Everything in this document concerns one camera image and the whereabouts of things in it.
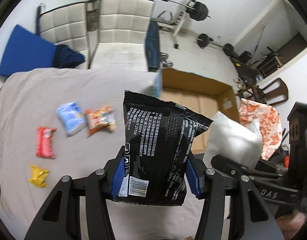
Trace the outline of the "person's right hand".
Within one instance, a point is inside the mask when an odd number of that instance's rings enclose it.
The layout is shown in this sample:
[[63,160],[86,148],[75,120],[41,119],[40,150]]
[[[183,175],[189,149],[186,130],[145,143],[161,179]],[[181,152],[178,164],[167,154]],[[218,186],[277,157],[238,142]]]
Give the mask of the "person's right hand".
[[307,221],[307,214],[295,209],[276,219],[285,240],[292,239]]

